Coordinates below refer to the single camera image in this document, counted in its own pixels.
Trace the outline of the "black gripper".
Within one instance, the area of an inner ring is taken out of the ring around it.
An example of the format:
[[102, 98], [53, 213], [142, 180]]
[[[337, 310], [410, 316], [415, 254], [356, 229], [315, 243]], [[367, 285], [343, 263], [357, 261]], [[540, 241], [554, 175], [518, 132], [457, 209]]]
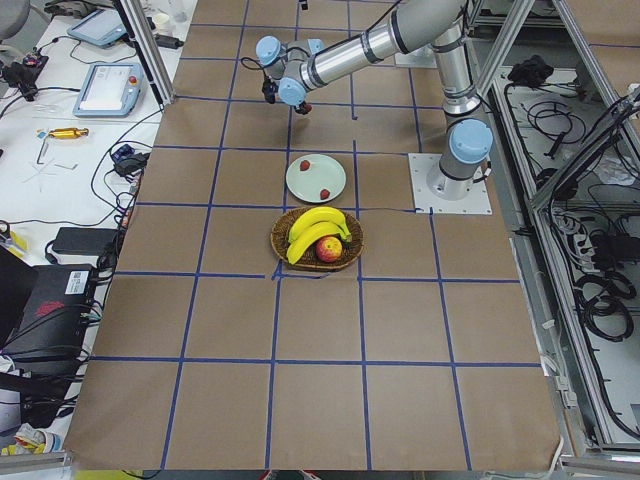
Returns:
[[297, 114], [309, 114], [310, 112], [308, 112], [308, 113], [307, 113], [307, 112], [305, 111], [305, 105], [306, 105], [306, 104], [309, 104], [309, 103], [307, 103], [306, 101], [302, 101], [302, 102], [299, 102], [299, 103], [295, 104], [295, 105], [293, 106], [294, 111], [295, 111]]

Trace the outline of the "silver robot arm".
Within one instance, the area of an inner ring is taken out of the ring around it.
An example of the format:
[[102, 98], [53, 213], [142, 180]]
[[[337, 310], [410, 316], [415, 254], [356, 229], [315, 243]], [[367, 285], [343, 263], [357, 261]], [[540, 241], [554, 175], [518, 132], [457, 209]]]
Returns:
[[451, 123], [470, 118], [482, 105], [469, 73], [465, 1], [398, 1], [361, 33], [332, 45], [320, 39], [284, 43], [264, 36], [256, 44], [265, 101], [300, 115], [311, 111], [307, 95], [397, 54], [429, 47], [439, 70], [443, 108]]

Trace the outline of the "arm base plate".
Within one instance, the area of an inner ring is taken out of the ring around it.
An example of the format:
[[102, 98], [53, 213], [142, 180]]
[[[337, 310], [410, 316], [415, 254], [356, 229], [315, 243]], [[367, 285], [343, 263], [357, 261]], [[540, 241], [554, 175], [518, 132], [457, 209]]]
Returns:
[[409, 172], [414, 210], [422, 214], [491, 215], [483, 171], [467, 180], [453, 180], [440, 169], [440, 154], [410, 153]]

